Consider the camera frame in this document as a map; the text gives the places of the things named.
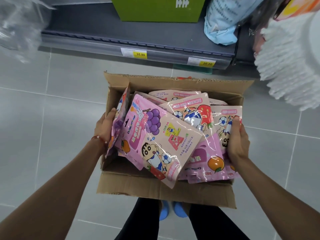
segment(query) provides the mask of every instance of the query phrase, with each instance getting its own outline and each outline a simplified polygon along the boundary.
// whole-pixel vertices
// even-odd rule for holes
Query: red string bracelet
[[[101,136],[93,136],[93,137],[91,138],[91,140],[92,140],[93,138],[98,138],[100,141],[103,142],[103,144],[104,144],[105,147],[108,145],[108,142],[107,142],[106,140],[104,140]]]

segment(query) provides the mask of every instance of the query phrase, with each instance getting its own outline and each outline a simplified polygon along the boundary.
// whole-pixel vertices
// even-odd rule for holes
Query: black pants
[[[249,239],[217,206],[192,204],[189,218],[198,240]],[[158,232],[159,201],[138,198],[134,209],[115,240],[157,240]]]

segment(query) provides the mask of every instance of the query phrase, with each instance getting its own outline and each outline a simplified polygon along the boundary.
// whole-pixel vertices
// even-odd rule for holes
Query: red strawberry
[[[163,180],[166,178],[166,176],[162,172],[160,172],[158,169],[150,165],[148,166],[148,170],[150,171],[150,173],[152,173],[154,176],[156,176],[160,180]]]

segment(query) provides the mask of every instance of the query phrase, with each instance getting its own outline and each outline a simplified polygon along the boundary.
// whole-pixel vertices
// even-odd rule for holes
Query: price tag
[[[216,64],[216,61],[215,60],[207,60],[207,59],[189,57],[187,64],[191,65],[191,66],[212,68],[214,66],[214,64]]]
[[[126,57],[148,59],[147,51],[142,49],[121,48],[121,53]]]

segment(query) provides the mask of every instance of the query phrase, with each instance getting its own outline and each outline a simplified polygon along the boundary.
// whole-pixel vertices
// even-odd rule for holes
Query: foot
[[[161,204],[162,204],[162,208],[161,208],[160,217],[159,217],[160,221],[166,219],[167,216],[169,215],[169,203],[166,200],[162,200]]]
[[[186,214],[186,212],[184,211],[183,207],[182,207],[182,203],[181,202],[173,202],[173,210],[174,213],[178,216],[178,217],[182,217],[182,218],[186,218],[188,217],[188,215]]]

